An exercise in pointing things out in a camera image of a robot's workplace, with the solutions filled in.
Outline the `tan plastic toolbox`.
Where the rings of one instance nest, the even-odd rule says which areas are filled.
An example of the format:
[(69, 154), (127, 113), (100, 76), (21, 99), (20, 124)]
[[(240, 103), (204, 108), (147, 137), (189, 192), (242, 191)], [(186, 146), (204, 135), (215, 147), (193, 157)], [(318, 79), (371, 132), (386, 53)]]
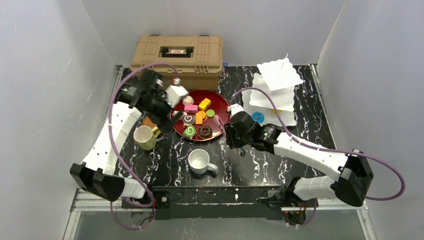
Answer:
[(153, 63), (177, 69), (187, 90), (216, 92), (223, 72), (223, 40), (219, 36), (145, 35), (138, 39), (129, 69), (135, 71)]

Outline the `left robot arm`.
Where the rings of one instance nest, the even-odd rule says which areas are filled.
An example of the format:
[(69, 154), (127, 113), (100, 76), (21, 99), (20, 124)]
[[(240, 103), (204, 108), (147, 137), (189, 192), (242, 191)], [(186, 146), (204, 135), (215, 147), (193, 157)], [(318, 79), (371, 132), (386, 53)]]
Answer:
[(187, 95), (178, 77), (165, 86), (164, 77), (151, 69), (142, 69), (140, 78), (134, 72), (127, 75), (111, 97), (107, 120), (93, 147), (81, 163), (70, 167), (79, 188), (110, 202), (142, 199), (144, 195), (153, 202), (152, 191), (134, 172), (131, 178), (115, 175), (116, 164), (127, 167), (120, 153), (142, 113), (159, 131), (167, 132), (181, 116), (171, 116), (172, 109)]

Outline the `white grey mug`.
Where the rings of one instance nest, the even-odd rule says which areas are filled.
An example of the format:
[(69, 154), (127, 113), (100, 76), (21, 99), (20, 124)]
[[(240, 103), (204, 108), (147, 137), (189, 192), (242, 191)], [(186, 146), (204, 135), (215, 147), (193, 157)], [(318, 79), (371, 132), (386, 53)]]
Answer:
[(188, 155), (188, 164), (191, 171), (197, 175), (203, 175), (211, 172), (212, 175), (218, 174), (218, 167), (210, 162), (210, 155), (204, 149), (194, 149)]

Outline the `yellow green mug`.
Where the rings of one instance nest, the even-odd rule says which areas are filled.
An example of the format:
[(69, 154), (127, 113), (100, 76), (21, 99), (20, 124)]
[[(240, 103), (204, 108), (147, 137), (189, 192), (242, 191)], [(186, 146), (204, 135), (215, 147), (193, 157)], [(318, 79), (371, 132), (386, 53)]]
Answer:
[(155, 148), (160, 134), (161, 131), (157, 126), (151, 128), (147, 125), (141, 125), (134, 130), (133, 138), (141, 149), (151, 151)]

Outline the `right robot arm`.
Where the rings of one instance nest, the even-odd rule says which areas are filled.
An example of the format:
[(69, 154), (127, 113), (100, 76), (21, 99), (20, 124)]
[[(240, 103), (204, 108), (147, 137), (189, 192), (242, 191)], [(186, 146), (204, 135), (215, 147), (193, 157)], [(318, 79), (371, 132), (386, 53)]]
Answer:
[(353, 207), (363, 205), (374, 174), (361, 151), (337, 153), (318, 145), (308, 148), (306, 141), (289, 136), (283, 127), (271, 123), (260, 125), (244, 111), (231, 117), (224, 130), (227, 145), (239, 149), (241, 156), (244, 156), (242, 148), (249, 145), (324, 173), (321, 177), (294, 177), (287, 187), (271, 190), (257, 202), (271, 208), (297, 206), (313, 199), (340, 200)]

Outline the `blue toy donut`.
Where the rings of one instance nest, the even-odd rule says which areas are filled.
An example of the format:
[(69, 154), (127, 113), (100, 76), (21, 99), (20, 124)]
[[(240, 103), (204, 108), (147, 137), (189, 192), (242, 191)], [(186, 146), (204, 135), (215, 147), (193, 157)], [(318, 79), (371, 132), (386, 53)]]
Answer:
[(253, 112), (253, 113), (251, 114), (251, 116), (252, 116), (252, 119), (253, 119), (255, 122), (259, 123), (259, 124), (263, 123), (263, 122), (264, 122), (264, 120), (265, 120), (265, 116), (264, 116), (264, 114), (263, 114), (263, 113), (261, 113), (261, 112), (258, 112), (258, 111)]

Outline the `pink handled metal tongs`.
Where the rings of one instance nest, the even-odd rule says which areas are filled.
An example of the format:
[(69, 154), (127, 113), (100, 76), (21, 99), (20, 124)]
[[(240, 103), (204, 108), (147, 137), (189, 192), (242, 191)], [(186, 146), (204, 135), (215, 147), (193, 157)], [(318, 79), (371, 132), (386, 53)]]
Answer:
[(218, 126), (218, 128), (221, 131), (222, 135), (224, 137), (226, 137), (225, 124), (223, 123), (223, 121), (221, 120), (221, 118), (217, 114), (215, 114), (214, 117), (213, 117), (213, 121)]

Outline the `white tiered cake stand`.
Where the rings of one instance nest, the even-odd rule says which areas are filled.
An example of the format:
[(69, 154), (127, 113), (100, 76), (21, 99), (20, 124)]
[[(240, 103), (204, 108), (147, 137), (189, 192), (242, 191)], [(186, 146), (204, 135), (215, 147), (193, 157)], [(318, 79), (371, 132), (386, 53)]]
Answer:
[(264, 62), (256, 65), (259, 72), (253, 74), (252, 87), (264, 91), (272, 100), (276, 108), (268, 98), (258, 90), (244, 90), (241, 93), (244, 111), (252, 116), (254, 112), (264, 115), (265, 124), (280, 126), (279, 118), (287, 127), (297, 125), (294, 114), (295, 87), (302, 85), (304, 81), (297, 73), (288, 56), (283, 59)]

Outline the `yellow triangle cake slice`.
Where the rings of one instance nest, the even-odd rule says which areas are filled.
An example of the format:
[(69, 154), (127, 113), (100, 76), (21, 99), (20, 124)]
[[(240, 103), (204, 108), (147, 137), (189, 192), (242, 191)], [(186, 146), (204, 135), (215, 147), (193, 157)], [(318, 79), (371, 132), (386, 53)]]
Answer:
[(278, 115), (278, 114), (280, 114), (280, 113), (282, 112), (282, 110), (280, 110), (280, 109), (277, 109), (277, 110), (272, 109), (272, 112), (273, 112), (275, 115)]

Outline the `wooden coaster stack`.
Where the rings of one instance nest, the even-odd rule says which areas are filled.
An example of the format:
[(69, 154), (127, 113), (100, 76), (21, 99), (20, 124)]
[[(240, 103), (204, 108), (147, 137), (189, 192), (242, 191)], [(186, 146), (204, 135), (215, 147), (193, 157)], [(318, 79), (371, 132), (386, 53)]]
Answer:
[(149, 127), (150, 129), (152, 129), (153, 132), (157, 132), (159, 130), (157, 125), (155, 123), (153, 123), (152, 120), (148, 116), (144, 117), (141, 125)]

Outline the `red round tray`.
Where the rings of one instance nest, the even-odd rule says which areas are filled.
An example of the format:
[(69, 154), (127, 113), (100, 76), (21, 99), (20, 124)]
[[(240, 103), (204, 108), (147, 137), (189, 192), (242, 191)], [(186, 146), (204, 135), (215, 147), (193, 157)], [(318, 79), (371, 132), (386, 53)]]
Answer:
[[(229, 106), (228, 102), (225, 100), (225, 98), (223, 96), (221, 96), (220, 94), (210, 91), (210, 90), (192, 90), (188, 93), (189, 96), (191, 96), (194, 100), (194, 105), (198, 105), (204, 98), (208, 98), (211, 100), (211, 104), (210, 106), (207, 108), (207, 110), (212, 109), (215, 111), (215, 115), (218, 115), (221, 120), (223, 121), (224, 124), (228, 123), (230, 120), (230, 115), (227, 113), (227, 107)], [(173, 111), (184, 111), (184, 105), (183, 102), (178, 103), (174, 109), (171, 111), (170, 116), (172, 114)], [(195, 116), (196, 113), (187, 113), (187, 115), (194, 115)], [(177, 133), (178, 135), (180, 135), (181, 137), (187, 139), (187, 140), (192, 140), (195, 142), (205, 142), (205, 141), (210, 141), (213, 140), (219, 136), (222, 135), (220, 129), (218, 128), (218, 126), (215, 124), (213, 117), (210, 118), (206, 118), (205, 121), (203, 122), (202, 125), (196, 125), (195, 123), (192, 124), (195, 129), (196, 129), (196, 134), (195, 136), (190, 139), (187, 137), (183, 136), (183, 131), (185, 130), (185, 128), (187, 127), (187, 125), (183, 124), (182, 119), (179, 120), (173, 127), (175, 133)], [(201, 126), (204, 125), (208, 125), (212, 128), (213, 134), (210, 138), (207, 139), (201, 139), (198, 136), (198, 130)]]

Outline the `orange toy cake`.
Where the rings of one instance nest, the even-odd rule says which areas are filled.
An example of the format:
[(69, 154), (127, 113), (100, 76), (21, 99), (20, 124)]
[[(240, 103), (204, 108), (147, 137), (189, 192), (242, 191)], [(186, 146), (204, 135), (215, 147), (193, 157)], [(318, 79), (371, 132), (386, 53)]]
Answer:
[(206, 120), (207, 116), (202, 117), (198, 112), (195, 114), (195, 124), (196, 125), (202, 125), (203, 122)]

